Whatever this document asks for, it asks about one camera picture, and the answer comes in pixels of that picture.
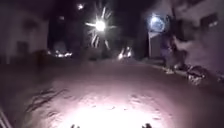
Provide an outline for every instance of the window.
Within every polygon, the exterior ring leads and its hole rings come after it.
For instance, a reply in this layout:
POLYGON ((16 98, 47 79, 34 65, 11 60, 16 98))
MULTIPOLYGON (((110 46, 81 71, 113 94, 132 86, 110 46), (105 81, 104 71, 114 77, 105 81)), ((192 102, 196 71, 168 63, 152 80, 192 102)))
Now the window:
POLYGON ((218 24, 217 13, 213 13, 208 16, 205 16, 200 20, 200 26, 202 29, 211 28, 216 26, 217 24, 218 24))

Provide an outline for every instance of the street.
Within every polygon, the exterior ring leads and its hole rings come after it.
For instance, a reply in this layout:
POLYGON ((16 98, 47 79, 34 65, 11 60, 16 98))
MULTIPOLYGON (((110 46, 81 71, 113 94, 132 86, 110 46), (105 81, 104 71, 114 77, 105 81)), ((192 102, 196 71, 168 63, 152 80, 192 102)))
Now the street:
POLYGON ((143 62, 6 71, 1 72, 0 104, 13 128, 224 127, 220 91, 194 87, 143 62))

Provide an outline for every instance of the street light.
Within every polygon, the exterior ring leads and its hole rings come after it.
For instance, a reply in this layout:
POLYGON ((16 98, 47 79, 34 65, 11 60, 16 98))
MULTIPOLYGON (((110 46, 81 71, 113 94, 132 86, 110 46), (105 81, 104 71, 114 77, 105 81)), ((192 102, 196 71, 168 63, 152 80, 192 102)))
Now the street light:
POLYGON ((82 10, 84 8, 84 4, 78 4, 77 8, 78 8, 78 10, 82 10))
POLYGON ((103 20, 98 20, 95 23, 96 30, 99 32, 104 32, 106 29, 106 23, 103 20))

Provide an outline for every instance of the dark sky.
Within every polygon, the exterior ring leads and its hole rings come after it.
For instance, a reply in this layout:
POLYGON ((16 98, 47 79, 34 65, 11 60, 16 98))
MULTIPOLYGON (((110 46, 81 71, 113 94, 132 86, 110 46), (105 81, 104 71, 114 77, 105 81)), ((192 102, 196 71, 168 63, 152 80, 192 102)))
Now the dark sky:
MULTIPOLYGON (((107 3, 113 9, 113 20, 115 24, 122 28, 122 32, 126 36, 135 36, 141 14, 156 0, 100 0, 107 3)), ((56 0, 54 13, 57 15, 74 16, 75 3, 87 3, 92 5, 93 0, 56 0)))

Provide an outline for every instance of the pedestrian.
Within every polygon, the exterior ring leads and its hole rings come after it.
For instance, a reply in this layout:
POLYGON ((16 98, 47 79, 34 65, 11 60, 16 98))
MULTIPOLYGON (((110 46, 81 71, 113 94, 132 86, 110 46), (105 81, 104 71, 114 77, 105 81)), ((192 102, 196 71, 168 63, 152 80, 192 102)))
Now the pedestrian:
POLYGON ((176 63, 177 47, 174 43, 173 37, 169 34, 164 33, 162 36, 161 43, 161 54, 165 63, 165 70, 167 74, 174 73, 174 66, 176 63))

